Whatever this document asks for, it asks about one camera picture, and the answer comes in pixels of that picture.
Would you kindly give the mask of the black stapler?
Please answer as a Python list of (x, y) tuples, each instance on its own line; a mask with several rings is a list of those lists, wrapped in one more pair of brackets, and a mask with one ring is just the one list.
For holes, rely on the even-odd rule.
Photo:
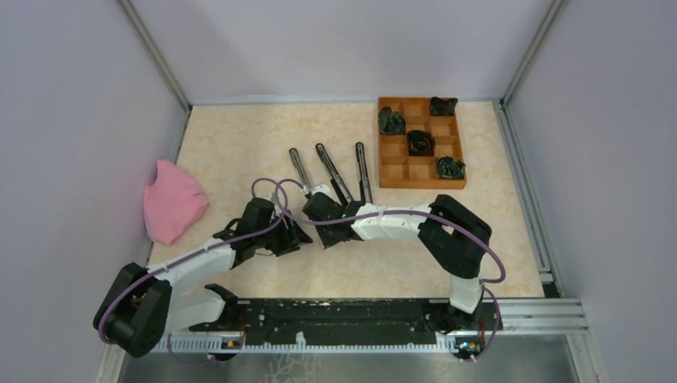
[(370, 177), (366, 162), (366, 151), (363, 142), (359, 141), (355, 144), (355, 154), (358, 164), (358, 175), (359, 175), (358, 183), (360, 187), (361, 199), (365, 203), (373, 203), (373, 195), (370, 186)]
[(338, 169), (336, 168), (334, 162), (329, 156), (329, 153), (326, 150), (325, 146), (322, 143), (317, 143), (315, 145), (315, 150), (319, 156), (319, 159), (321, 160), (321, 162), (323, 163), (323, 165), (325, 166), (326, 170), (330, 175), (330, 182), (333, 189), (335, 190), (335, 194), (337, 195), (339, 202), (343, 205), (347, 205), (348, 203), (353, 202), (354, 198), (350, 193), (349, 188), (345, 184), (343, 178), (339, 174)]

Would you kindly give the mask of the grey silver stapler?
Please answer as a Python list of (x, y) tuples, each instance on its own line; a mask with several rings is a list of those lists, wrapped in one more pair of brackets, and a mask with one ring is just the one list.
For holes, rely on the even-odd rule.
[(291, 158), (292, 165), (294, 166), (295, 170), (298, 173), (299, 176), (299, 182), (302, 185), (302, 191), (303, 194), (307, 197), (310, 198), (312, 195), (312, 186), (310, 179), (308, 177), (307, 171), (305, 167), (303, 166), (303, 162), (301, 160), (301, 156), (299, 153), (299, 150), (297, 148), (290, 148), (289, 149), (289, 156)]

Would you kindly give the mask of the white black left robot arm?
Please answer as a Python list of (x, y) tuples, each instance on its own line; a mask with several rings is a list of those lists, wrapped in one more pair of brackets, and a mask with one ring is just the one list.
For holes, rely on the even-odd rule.
[(234, 293), (216, 283), (196, 293), (190, 290), (259, 250), (279, 257), (312, 242), (270, 200), (254, 198), (239, 218), (194, 251), (150, 267), (122, 267), (94, 316), (93, 328), (104, 342), (118, 345), (131, 357), (146, 355), (180, 330), (242, 332), (244, 309)]

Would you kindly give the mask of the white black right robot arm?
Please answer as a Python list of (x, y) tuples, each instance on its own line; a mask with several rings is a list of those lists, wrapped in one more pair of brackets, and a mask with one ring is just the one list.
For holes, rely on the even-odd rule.
[(336, 230), (349, 240), (421, 243), (450, 274), (451, 322), (469, 329), (480, 319), (481, 263), (493, 230), (453, 197), (440, 194), (427, 205), (384, 207), (365, 202), (341, 205), (317, 192), (303, 206), (303, 214), (317, 227)]

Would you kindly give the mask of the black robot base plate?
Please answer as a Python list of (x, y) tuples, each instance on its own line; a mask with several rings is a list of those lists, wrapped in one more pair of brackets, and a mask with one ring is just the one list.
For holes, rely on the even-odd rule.
[(439, 347), (460, 361), (476, 361), (491, 346), (503, 322), (497, 301), (471, 314), (434, 298), (239, 298), (208, 285), (225, 301), (224, 311), (192, 332), (231, 331), (225, 349), (296, 346), (329, 352)]

